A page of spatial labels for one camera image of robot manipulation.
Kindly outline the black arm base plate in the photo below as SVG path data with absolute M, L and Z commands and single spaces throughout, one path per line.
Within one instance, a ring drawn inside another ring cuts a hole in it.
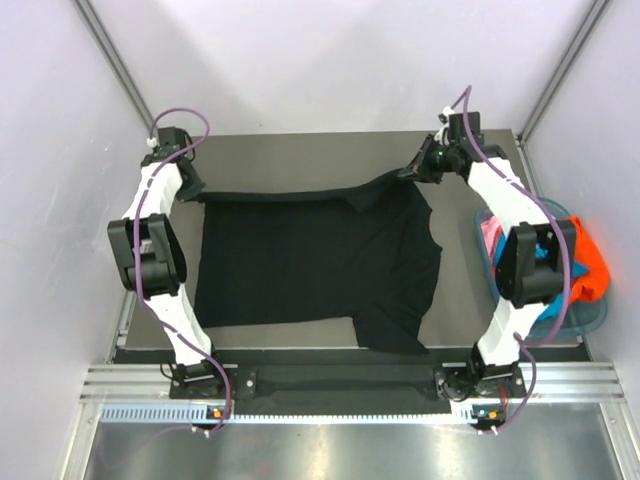
M 453 402 L 524 395 L 515 366 L 484 368 L 466 349 L 418 355 L 366 349 L 224 351 L 224 371 L 168 364 L 173 399 L 231 399 L 238 415 L 447 413 Z

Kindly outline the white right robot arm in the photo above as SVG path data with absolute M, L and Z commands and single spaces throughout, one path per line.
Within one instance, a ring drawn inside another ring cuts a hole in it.
M 526 190 L 500 155 L 488 157 L 462 140 L 445 144 L 440 133 L 426 136 L 399 178 L 438 183 L 446 173 L 461 176 L 498 220 L 505 235 L 494 270 L 500 298 L 490 325 L 471 351 L 467 384 L 487 396 L 511 378 L 520 342 L 547 306 L 571 292 L 576 231 L 569 220 L 558 221 Z

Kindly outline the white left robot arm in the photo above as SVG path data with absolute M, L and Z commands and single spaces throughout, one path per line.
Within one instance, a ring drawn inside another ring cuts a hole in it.
M 213 345 L 186 293 L 186 258 L 169 219 L 184 190 L 186 166 L 177 154 L 146 155 L 134 199 L 121 219 L 108 224 L 107 235 L 124 288 L 136 293 L 169 338 L 173 381 L 212 397 L 226 387 L 227 374 L 210 361 Z

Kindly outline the black t shirt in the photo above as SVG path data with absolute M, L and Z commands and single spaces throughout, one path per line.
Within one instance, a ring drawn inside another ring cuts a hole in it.
M 206 328 L 352 321 L 358 344 L 423 355 L 441 248 L 431 207 L 390 171 L 356 187 L 208 192 L 194 310 Z

